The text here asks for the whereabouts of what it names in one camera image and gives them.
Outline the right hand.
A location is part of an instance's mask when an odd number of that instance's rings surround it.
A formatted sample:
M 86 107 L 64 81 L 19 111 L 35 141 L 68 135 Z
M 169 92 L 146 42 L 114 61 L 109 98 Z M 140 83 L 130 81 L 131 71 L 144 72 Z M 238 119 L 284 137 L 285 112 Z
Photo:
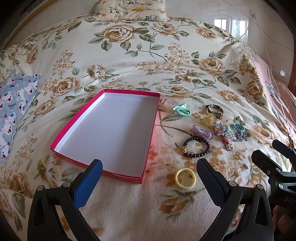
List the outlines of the right hand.
M 295 211 L 277 205 L 273 209 L 273 232 L 291 235 L 295 232 Z

